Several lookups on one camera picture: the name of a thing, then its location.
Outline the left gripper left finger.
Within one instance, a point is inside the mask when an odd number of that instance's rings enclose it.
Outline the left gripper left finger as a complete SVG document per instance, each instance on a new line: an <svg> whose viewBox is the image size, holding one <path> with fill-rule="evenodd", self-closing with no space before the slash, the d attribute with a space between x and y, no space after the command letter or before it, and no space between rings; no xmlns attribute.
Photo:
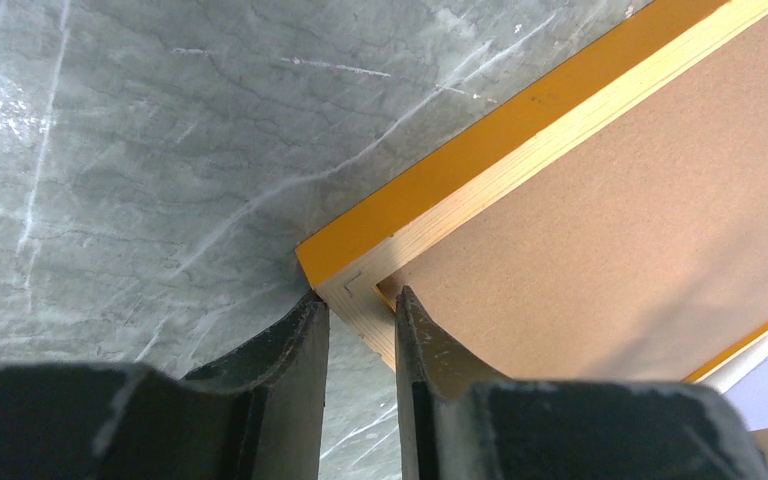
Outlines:
<svg viewBox="0 0 768 480"><path fill-rule="evenodd" d="M180 378L145 363L0 362L0 479L252 479L318 470L329 314L313 292Z"/></svg>

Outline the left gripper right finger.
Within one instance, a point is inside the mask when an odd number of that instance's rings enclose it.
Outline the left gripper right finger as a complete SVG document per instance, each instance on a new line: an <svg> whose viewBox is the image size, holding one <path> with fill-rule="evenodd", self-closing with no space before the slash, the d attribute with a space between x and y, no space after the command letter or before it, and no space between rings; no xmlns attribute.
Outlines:
<svg viewBox="0 0 768 480"><path fill-rule="evenodd" d="M406 479L768 479L738 412L704 385L518 380L404 287L395 320Z"/></svg>

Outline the orange picture frame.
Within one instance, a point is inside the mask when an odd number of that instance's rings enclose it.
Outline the orange picture frame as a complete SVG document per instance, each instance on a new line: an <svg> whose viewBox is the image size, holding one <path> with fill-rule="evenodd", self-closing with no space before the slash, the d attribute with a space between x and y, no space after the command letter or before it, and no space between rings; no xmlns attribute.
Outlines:
<svg viewBox="0 0 768 480"><path fill-rule="evenodd" d="M299 245L389 366L395 296L514 378L728 389L768 355L768 1L656 1Z"/></svg>

